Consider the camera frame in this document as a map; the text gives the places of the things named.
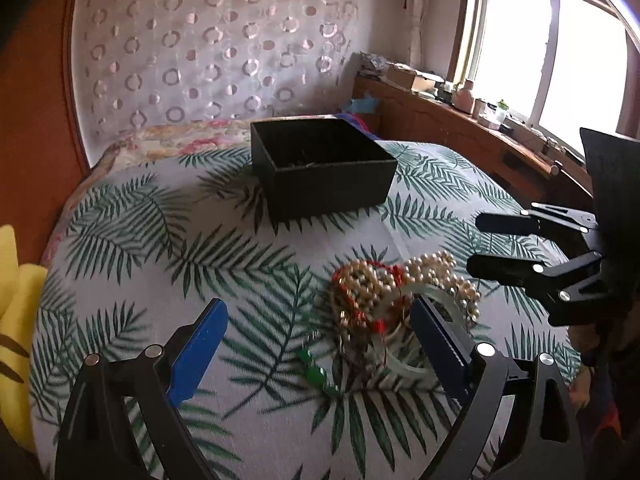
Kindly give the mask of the circle pattern wall curtain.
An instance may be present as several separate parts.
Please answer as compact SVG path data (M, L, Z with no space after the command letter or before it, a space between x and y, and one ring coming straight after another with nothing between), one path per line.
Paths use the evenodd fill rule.
M91 141L333 110L358 21L357 0L77 0L76 11Z

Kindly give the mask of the palm leaf print cloth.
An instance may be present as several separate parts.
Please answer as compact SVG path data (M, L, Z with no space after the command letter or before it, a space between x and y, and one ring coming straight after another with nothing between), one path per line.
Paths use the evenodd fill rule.
M337 341L329 284L352 260L393 266L446 250L464 272L491 252L562 261L538 237L480 232L518 203L461 155L390 142L386 200L273 224L250 149L168 157L112 172L74 209L40 299L30 400L37 455L53 474L82 360L161 344L220 298L230 320L180 413L224 479L415 479L458 406L431 380L363 376Z

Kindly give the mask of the blue tissue pack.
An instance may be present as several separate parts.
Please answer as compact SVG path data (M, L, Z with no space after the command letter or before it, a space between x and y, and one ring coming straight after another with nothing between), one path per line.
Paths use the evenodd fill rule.
M352 115L372 115L376 113L381 100L366 93L360 98L351 98L349 103L341 107L341 112Z

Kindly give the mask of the yellow plush toy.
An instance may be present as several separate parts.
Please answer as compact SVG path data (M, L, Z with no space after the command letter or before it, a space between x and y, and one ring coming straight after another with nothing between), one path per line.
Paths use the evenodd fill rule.
M30 349L40 295L48 271L19 264L15 232L1 227L1 420L11 437L35 452L29 407Z

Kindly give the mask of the wooden sideboard cabinet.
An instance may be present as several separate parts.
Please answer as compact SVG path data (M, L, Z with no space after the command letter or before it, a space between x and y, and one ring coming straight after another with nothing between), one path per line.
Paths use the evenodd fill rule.
M528 148L489 130L450 106L384 81L358 76L352 96L378 99L370 129L384 140L434 143L450 148L492 177L523 206L543 203L593 212L588 174L575 179L560 154Z

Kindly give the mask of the pale jade bangle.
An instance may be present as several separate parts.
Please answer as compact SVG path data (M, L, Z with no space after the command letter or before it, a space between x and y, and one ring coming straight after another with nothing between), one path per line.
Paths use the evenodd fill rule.
M386 368L402 378L424 380L428 376L436 376L444 365L447 372L454 366L464 366L468 360L468 350L462 344L466 336L465 317L460 312L456 298L446 290L419 282L397 287L386 292L373 310L375 321L385 321L387 311L398 299L414 295L410 307L410 326L413 335L420 342L430 362L430 368L410 366L401 362L388 350L390 334L384 328L382 334L373 334L371 342L374 352L382 359Z

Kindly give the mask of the black square jewelry box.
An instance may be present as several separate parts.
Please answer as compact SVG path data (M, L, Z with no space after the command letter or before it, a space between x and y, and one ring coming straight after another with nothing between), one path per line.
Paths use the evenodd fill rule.
M250 149L274 222L381 205L398 166L382 145L333 117L253 122Z

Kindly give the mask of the window with wooden frame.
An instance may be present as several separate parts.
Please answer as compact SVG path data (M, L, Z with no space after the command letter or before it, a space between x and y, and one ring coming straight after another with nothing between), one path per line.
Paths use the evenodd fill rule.
M451 81L582 156L579 131L639 134L638 0L460 0Z

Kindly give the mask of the floral bedspread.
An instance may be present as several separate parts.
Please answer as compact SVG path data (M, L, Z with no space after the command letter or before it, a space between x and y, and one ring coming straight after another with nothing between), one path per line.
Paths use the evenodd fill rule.
M206 120L186 125L154 126L127 133L111 144L85 178L68 196L58 223L53 229L39 264L49 269L64 240L66 226L77 205L84 199L93 185L112 172L140 166L148 162L171 156L198 154L232 146L250 144L250 122L248 120Z

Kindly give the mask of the pink bottle on sideboard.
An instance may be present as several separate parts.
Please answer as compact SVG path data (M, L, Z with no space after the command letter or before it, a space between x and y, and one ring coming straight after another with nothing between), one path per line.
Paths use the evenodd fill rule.
M471 115L474 107L473 96L474 81L465 79L464 83L457 88L451 97L451 105L460 112Z

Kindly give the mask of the dark blue blanket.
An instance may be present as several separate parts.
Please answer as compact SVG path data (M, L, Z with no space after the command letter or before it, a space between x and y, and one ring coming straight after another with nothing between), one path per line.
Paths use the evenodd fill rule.
M334 117L336 119L344 120L344 122L348 122L349 125L352 125L354 128L364 133L368 138L375 141L380 140L376 134L370 131L369 127L359 116L350 113L338 113L335 114Z

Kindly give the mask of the wooden wardrobe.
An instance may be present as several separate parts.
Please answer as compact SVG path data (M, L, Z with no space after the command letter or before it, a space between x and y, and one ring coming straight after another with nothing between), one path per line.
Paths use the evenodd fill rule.
M1 0L1 221L36 263L88 176L72 77L76 0Z

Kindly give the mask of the cardboard box on sideboard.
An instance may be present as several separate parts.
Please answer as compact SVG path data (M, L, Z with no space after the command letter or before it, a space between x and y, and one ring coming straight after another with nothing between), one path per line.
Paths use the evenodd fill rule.
M436 84L442 84L444 80L441 76L421 72L414 68L401 64L392 63L387 67L385 78L391 84L412 92L430 92L435 90Z

